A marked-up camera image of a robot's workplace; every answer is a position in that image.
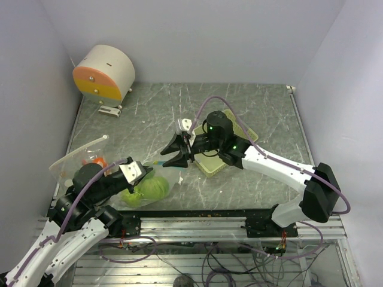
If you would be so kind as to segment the clear blue-zipper plastic bag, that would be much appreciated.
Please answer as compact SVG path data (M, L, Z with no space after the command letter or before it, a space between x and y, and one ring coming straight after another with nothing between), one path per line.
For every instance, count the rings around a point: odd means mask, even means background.
M184 168L163 167L163 163L164 161L144 163L153 170L134 187L133 193L125 189L112 196L110 205L117 210L134 210L167 198L175 186L182 182Z

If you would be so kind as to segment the light green cabbage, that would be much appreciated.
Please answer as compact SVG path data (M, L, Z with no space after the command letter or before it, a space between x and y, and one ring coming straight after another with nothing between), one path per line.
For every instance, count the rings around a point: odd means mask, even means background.
M154 176L149 180L141 181L137 186L137 192L147 200L161 200L168 195L169 183L162 176Z

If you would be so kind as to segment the green custard apple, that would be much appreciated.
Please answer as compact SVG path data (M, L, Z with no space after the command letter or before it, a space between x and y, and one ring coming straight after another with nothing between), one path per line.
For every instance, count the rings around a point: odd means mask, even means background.
M142 195L140 193L124 191L121 192L120 198L128 207L134 208L141 206Z

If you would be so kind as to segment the clear polka dot zip bag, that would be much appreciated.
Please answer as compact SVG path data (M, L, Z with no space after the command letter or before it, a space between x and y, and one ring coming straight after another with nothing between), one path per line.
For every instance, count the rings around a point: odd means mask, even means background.
M68 188L72 185L72 179L77 170L83 167L81 161L93 159L94 157L104 157L108 164L105 147L109 142L109 136L93 140L62 157L49 167L50 173L61 188Z

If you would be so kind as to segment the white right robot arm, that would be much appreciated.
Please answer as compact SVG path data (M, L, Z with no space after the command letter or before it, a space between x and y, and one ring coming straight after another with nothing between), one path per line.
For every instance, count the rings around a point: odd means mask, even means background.
M224 112L214 111L204 120L203 132L197 135L191 120L178 120L173 138L161 151L161 155L176 155L163 166L186 168L196 155L216 151L228 166L262 173L296 190L299 195L295 199L272 207L264 221L264 230L272 237L297 221L327 222L339 198L332 168L324 163L317 167L297 163L256 147L248 137L236 135L234 125Z

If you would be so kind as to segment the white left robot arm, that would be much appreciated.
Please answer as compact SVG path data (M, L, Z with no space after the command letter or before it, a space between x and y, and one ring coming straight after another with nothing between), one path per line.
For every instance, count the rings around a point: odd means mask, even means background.
M1 274L1 286L54 286L97 242L135 236L136 230L110 205L97 207L123 190L134 188L153 168L131 158L106 167L87 163L74 173L72 185L48 212L35 243L16 266Z

